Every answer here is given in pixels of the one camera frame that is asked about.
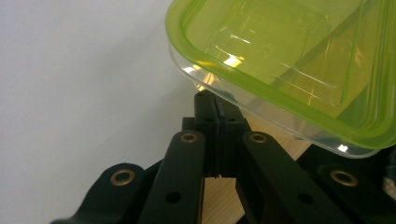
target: metal screw hole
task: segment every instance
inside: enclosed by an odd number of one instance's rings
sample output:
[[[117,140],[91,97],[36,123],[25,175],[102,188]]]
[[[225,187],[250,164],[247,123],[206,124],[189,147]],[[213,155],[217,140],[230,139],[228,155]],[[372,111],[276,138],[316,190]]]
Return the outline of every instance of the metal screw hole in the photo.
[[[118,170],[110,177],[110,182],[114,186],[125,186],[134,180],[134,171],[128,169]]]
[[[335,182],[347,187],[356,187],[359,184],[358,179],[346,171],[333,170],[330,172],[330,176]]]
[[[198,136],[194,133],[184,133],[180,138],[185,143],[193,143],[198,140]]]
[[[255,143],[265,143],[267,141],[267,138],[262,134],[254,133],[250,136],[250,140]]]

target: transparent plastic container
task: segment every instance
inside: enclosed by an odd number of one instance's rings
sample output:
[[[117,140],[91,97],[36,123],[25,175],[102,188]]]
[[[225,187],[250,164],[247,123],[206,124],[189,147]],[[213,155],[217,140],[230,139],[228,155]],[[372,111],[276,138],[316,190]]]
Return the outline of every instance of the transparent plastic container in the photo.
[[[396,144],[396,1],[175,0],[166,29],[180,70],[252,115],[349,158]]]

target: black metal bracket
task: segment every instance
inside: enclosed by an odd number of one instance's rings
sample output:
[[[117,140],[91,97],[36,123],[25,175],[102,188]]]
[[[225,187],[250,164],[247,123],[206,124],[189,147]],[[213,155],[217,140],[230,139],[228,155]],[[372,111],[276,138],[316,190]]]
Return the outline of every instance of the black metal bracket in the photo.
[[[273,137],[252,132],[237,106],[209,91],[198,92],[194,104],[194,118],[183,119],[162,161],[147,170],[109,168],[72,217],[53,223],[201,223],[205,177],[219,175],[236,178],[248,223],[396,223],[394,206],[385,215],[367,213],[348,196],[381,192],[340,188],[342,175],[332,176],[330,166],[318,170],[316,182]]]

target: bolt hole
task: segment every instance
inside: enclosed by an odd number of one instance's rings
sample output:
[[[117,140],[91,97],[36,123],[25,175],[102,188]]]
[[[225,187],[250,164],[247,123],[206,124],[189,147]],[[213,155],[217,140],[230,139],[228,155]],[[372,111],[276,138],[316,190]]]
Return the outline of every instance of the bolt hole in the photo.
[[[256,143],[265,143],[267,141],[264,135],[258,133],[254,133],[253,135],[251,135],[250,140]]]
[[[181,200],[181,195],[177,191],[172,191],[165,195],[165,200],[168,203],[178,203]]]
[[[314,203],[314,199],[312,198],[312,196],[307,193],[299,193],[297,195],[297,197],[300,200],[300,202],[302,202],[302,203],[305,203],[305,204]]]
[[[193,133],[184,133],[181,135],[181,141],[186,142],[186,143],[193,143],[198,140],[198,136]]]
[[[356,187],[359,184],[358,179],[346,171],[333,170],[330,172],[330,176],[335,182],[347,187]]]
[[[129,173],[120,173],[116,175],[116,180],[117,181],[125,181],[127,180],[131,175]]]
[[[133,180],[134,171],[128,169],[119,170],[110,177],[111,184],[118,187],[127,185]]]

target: white wall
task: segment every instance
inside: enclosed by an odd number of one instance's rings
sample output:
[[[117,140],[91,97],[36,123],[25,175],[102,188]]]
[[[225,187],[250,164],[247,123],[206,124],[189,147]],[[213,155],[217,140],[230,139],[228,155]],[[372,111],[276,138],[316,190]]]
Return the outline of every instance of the white wall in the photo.
[[[0,223],[70,217],[106,168],[163,157],[196,92],[170,2],[0,1]]]

